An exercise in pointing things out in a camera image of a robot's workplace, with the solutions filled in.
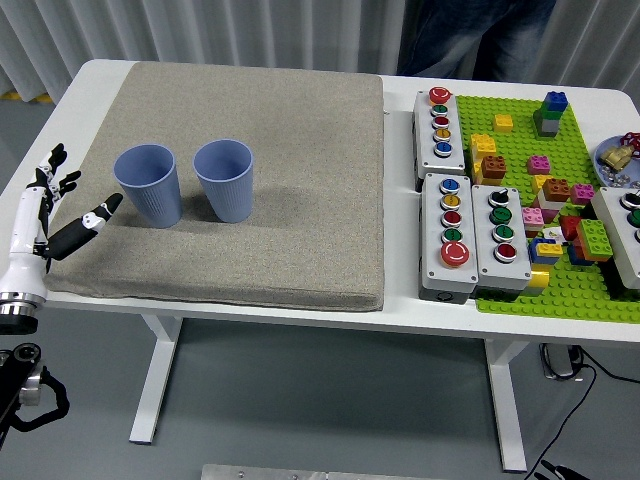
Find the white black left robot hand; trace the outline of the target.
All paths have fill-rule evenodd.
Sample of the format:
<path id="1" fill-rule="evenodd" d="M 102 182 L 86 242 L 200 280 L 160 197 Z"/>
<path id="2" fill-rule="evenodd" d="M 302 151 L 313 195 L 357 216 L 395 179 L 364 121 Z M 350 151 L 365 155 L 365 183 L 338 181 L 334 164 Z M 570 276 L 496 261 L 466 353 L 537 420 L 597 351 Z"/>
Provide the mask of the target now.
<path id="1" fill-rule="evenodd" d="M 51 235 L 49 216 L 54 206 L 77 187 L 81 176 L 74 171 L 60 181 L 56 179 L 66 159 L 64 145 L 56 145 L 36 167 L 35 180 L 21 194 L 9 244 L 8 269 L 1 278 L 1 300 L 5 303 L 44 302 L 44 276 L 50 262 L 65 259 L 96 237 L 123 200 L 121 194 L 114 193 Z"/>

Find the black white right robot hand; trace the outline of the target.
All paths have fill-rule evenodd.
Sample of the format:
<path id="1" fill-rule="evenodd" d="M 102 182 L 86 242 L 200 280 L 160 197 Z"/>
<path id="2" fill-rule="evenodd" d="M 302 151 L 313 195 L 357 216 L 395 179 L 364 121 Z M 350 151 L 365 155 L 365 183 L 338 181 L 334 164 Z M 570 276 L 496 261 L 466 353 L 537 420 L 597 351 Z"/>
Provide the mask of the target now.
<path id="1" fill-rule="evenodd" d="M 542 460 L 541 465 L 545 469 L 545 472 L 535 471 L 533 473 L 535 479 L 538 479 L 538 480 L 589 480 L 588 477 L 564 465 L 555 465 L 547 460 Z"/>

